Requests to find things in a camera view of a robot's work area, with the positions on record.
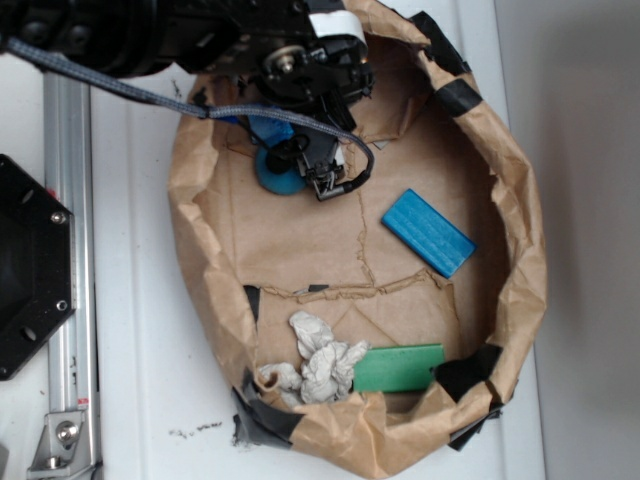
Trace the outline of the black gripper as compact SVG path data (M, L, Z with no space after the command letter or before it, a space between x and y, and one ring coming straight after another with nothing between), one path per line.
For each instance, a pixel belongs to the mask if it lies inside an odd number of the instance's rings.
M319 200L344 195L370 176L344 178L344 158L336 130L352 132L352 104L371 93L374 76L360 21L341 1L237 1L234 20L249 45L249 81L262 100L291 120L294 136L266 147L274 173L296 167Z

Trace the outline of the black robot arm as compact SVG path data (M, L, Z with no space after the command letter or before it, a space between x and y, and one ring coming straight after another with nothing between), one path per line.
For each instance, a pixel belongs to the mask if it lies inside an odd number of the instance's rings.
M41 69L117 96L243 128L259 145L262 185L311 186L319 200L365 184L344 179L341 141L374 76L358 18L340 1L5 1L1 48ZM255 86L259 100L216 106L126 85L178 65Z

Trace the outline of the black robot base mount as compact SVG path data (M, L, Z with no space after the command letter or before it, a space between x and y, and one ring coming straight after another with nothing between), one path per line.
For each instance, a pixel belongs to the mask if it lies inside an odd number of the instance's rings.
M1 156L1 379L9 381L74 312L73 214Z

